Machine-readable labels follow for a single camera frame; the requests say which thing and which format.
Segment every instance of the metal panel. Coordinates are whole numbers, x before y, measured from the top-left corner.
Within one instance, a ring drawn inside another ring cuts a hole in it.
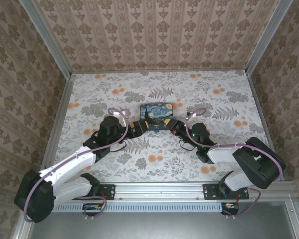
[[[242,210],[249,203],[241,203]],[[232,219],[220,213],[53,213],[29,239],[295,239],[284,202],[257,203]]]
[[[199,203],[204,202],[202,185],[206,183],[215,182],[113,183],[116,185],[114,201],[116,203]],[[289,202],[297,200],[291,182],[274,182],[266,190],[260,189],[260,191],[262,194],[259,202]],[[249,196],[249,200],[242,201],[254,201],[257,196],[257,192],[249,191]],[[208,202],[220,203],[228,201],[213,200]],[[99,202],[99,200],[76,202],[94,203]],[[26,239],[30,230],[30,226],[30,223],[26,223],[24,221],[22,214],[19,219],[15,237],[13,238]]]
[[[86,203],[65,203],[53,209],[54,213],[83,212]],[[108,202],[105,213],[176,213],[176,212],[221,212],[221,203],[118,203]]]

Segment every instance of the damask wallpaper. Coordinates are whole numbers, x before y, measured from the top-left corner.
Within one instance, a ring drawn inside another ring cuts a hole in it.
[[[278,0],[34,0],[72,72],[243,69]]]
[[[293,1],[252,74],[276,151],[299,198],[299,0]]]
[[[40,168],[65,79],[17,0],[0,0],[0,239],[19,215],[25,172]]]

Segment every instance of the wire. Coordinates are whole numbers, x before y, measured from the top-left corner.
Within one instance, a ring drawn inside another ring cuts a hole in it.
[[[278,176],[278,179],[280,180],[283,180],[283,171],[281,169],[281,166],[280,164],[271,156],[269,155],[268,153],[264,152],[263,150],[259,149],[259,148],[256,148],[256,147],[253,147],[253,146],[250,146],[250,145],[246,145],[246,144],[243,144],[243,143],[236,143],[236,144],[217,144],[217,145],[214,145],[214,146],[210,146],[210,145],[204,145],[204,144],[201,144],[201,143],[198,143],[196,142],[189,134],[189,131],[188,131],[188,124],[189,124],[189,121],[191,119],[191,117],[196,114],[197,116],[201,116],[203,114],[205,114],[207,112],[207,109],[206,108],[199,108],[197,110],[195,110],[187,119],[186,121],[186,133],[187,133],[187,136],[188,138],[193,141],[195,144],[199,145],[199,146],[203,146],[203,147],[206,147],[206,148],[227,148],[227,147],[245,147],[245,148],[250,148],[254,151],[257,151],[261,154],[263,154],[264,156],[266,156],[267,158],[269,158],[275,165],[276,167],[278,168],[278,171],[279,171],[279,176]]]
[[[75,199],[102,199],[102,200],[103,200],[103,203],[104,203],[104,204],[103,204],[103,208],[102,208],[96,215],[93,216],[94,218],[98,217],[98,216],[105,210],[106,205],[107,205],[107,200],[106,200],[106,198],[105,198],[105,197],[101,197],[101,196],[78,197],[78,198],[75,198]],[[85,217],[87,217],[87,215],[86,215],[86,210],[87,210],[88,208],[92,207],[92,206],[94,206],[94,205],[86,205],[86,207],[84,208],[83,215],[84,215]]]
[[[253,190],[253,191],[256,191],[258,192],[258,196],[256,197],[256,199],[254,200],[254,202],[249,206],[249,208],[247,208],[245,211],[243,211],[242,213],[238,213],[236,215],[232,215],[230,212],[226,211],[226,210],[223,210],[223,212],[227,213],[228,215],[231,215],[231,216],[235,216],[235,217],[238,217],[238,216],[242,216],[244,215],[246,212],[248,212],[259,200],[260,196],[261,196],[261,192],[256,189],[256,188],[251,188],[251,187],[248,187],[250,190]]]
[[[110,153],[116,153],[116,152],[118,152],[118,151],[121,151],[121,150],[125,149],[126,146],[127,146],[127,144],[126,144],[125,141],[123,141],[123,143],[124,143],[125,145],[124,145],[122,148],[120,148],[120,149],[118,149],[118,150],[115,150],[115,151],[110,151]]]
[[[56,170],[58,170],[59,168],[63,167],[65,164],[67,164],[68,162],[84,155],[84,154],[87,154],[87,153],[92,153],[92,152],[95,152],[95,151],[99,151],[99,150],[102,150],[102,149],[105,149],[105,148],[108,148],[108,147],[111,147],[119,142],[121,142],[125,136],[127,135],[128,133],[128,119],[126,118],[126,116],[121,112],[119,111],[118,109],[116,108],[108,108],[108,113],[109,114],[113,114],[113,112],[118,112],[124,119],[125,123],[126,123],[126,128],[125,128],[125,132],[123,133],[122,137],[119,138],[117,141],[115,141],[114,143],[111,143],[109,145],[105,145],[105,146],[102,146],[102,147],[99,147],[99,148],[94,148],[94,149],[91,149],[91,150],[87,150],[87,151],[84,151],[84,152],[81,152],[81,153],[78,153],[77,155],[74,155],[72,157],[70,157],[69,159],[65,160],[64,162],[62,162],[61,164],[59,164],[58,166],[56,166],[55,168],[53,168],[50,172],[48,172],[47,174],[45,174],[42,178],[40,178],[36,183],[35,185],[32,187],[32,189],[30,190],[29,192],[29,195],[27,196],[26,200],[25,200],[25,204],[24,204],[24,209],[23,209],[23,216],[24,216],[24,219],[29,222],[29,223],[32,223],[33,220],[29,219],[28,216],[27,216],[27,210],[28,210],[28,207],[29,207],[29,202],[30,202],[30,199],[34,193],[34,191],[36,190],[36,188],[40,185],[40,183],[45,180],[47,177],[49,177],[50,175],[52,175]]]
[[[195,147],[194,147],[193,149],[184,148],[184,147],[181,146],[181,144],[180,144],[180,142],[182,142],[182,141],[185,143],[185,141],[184,141],[183,139],[181,139],[181,140],[179,141],[179,146],[180,146],[182,149],[185,149],[185,150],[187,150],[187,151],[193,151],[193,150],[195,149]]]
[[[236,203],[238,204],[238,207],[239,207],[239,195],[237,194],[237,201]]]

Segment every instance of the floral tablecloth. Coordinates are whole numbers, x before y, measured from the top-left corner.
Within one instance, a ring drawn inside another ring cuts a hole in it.
[[[207,108],[189,126],[205,123],[216,143],[244,142],[252,136],[267,143],[242,70],[80,74],[72,78],[74,88],[56,161],[72,154],[98,130],[107,108],[126,110],[133,122],[139,119],[141,103],[146,102],[172,103],[174,118],[182,121],[187,110]],[[108,154],[90,173],[102,182],[210,181],[237,169],[234,163],[203,164],[195,152],[180,148],[179,139],[170,131],[148,131],[127,140],[124,150]]]

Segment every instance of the purple cable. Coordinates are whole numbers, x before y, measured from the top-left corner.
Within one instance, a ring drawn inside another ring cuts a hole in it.
[[[95,216],[93,216],[93,217],[98,217],[104,210],[105,210],[105,208],[106,208],[106,205],[107,205],[107,201],[106,201],[106,198],[104,198],[104,197],[101,197],[101,196],[89,196],[89,197],[78,197],[78,198],[76,198],[76,199],[102,199],[103,201],[104,201],[104,205],[103,205],[103,208],[95,215]],[[86,210],[89,208],[89,206],[86,206],[85,208],[84,208],[84,212],[83,212],[83,214],[85,215],[85,216],[87,216],[86,215]]]
[[[242,213],[239,213],[239,214],[236,214],[236,215],[232,215],[229,211],[226,211],[226,210],[223,210],[223,212],[225,212],[225,213],[227,213],[228,215],[231,215],[231,216],[233,216],[233,217],[238,217],[238,216],[242,216],[242,215],[244,215],[246,212],[248,212],[255,204],[256,204],[256,202],[259,200],[259,198],[260,198],[260,196],[261,196],[261,192],[258,190],[258,189],[256,189],[256,188],[250,188],[250,187],[248,187],[250,190],[253,190],[253,191],[256,191],[256,192],[258,192],[258,196],[257,196],[257,198],[254,200],[254,202],[250,205],[250,207],[249,208],[247,208],[245,211],[243,211]]]
[[[278,176],[278,179],[282,180],[283,179],[283,171],[281,169],[281,166],[280,164],[271,156],[269,155],[268,153],[264,152],[263,150],[259,149],[259,148],[256,148],[256,147],[253,147],[253,146],[250,146],[250,145],[246,145],[246,144],[243,144],[243,143],[235,143],[235,144],[218,144],[218,145],[214,145],[214,146],[210,146],[210,145],[204,145],[204,144],[200,144],[198,142],[196,142],[189,134],[189,131],[188,131],[188,124],[189,124],[189,121],[190,121],[190,118],[193,116],[193,114],[197,113],[198,111],[201,111],[201,110],[204,110],[202,113],[200,114],[196,114],[197,116],[201,116],[203,114],[205,114],[207,112],[207,109],[206,108],[199,108],[197,110],[195,110],[187,119],[186,121],[186,133],[187,133],[187,136],[189,137],[189,139],[191,141],[193,141],[195,144],[199,145],[199,146],[203,146],[205,148],[227,148],[227,147],[245,147],[245,148],[250,148],[254,151],[257,151],[261,154],[263,154],[264,156],[268,157],[275,165],[276,167],[278,168],[278,171],[279,171],[279,176]]]
[[[91,150],[87,150],[85,152],[81,152],[81,153],[78,153],[77,155],[74,155],[73,157],[67,159],[66,161],[64,161],[63,163],[61,163],[60,165],[58,165],[57,167],[53,168],[50,172],[48,172],[46,175],[44,175],[42,178],[39,179],[39,181],[36,182],[36,184],[32,187],[28,197],[26,198],[25,200],[25,204],[24,204],[24,209],[23,209],[23,215],[24,215],[24,219],[29,222],[29,223],[32,223],[33,221],[31,219],[28,218],[27,216],[27,210],[28,210],[28,206],[29,206],[29,202],[30,202],[30,199],[34,193],[34,191],[36,190],[36,188],[40,185],[40,183],[46,179],[48,176],[52,175],[56,170],[58,170],[59,168],[61,168],[62,166],[64,166],[65,164],[67,164],[68,162],[72,161],[73,159],[76,159],[77,157],[80,157],[86,153],[92,153],[92,152],[95,152],[95,151],[98,151],[98,150],[102,150],[102,149],[105,149],[105,148],[109,148],[119,142],[121,142],[125,136],[127,135],[128,133],[128,129],[129,129],[129,123],[128,123],[128,119],[125,117],[125,115],[119,111],[118,109],[116,108],[108,108],[108,113],[109,114],[112,114],[113,112],[118,112],[124,119],[125,121],[125,124],[126,124],[126,128],[125,128],[125,132],[124,134],[122,135],[122,137],[120,139],[118,139],[117,141],[115,141],[114,143],[111,143],[109,145],[105,145],[105,146],[102,146],[102,147],[99,147],[99,148],[95,148],[95,149],[91,149]]]

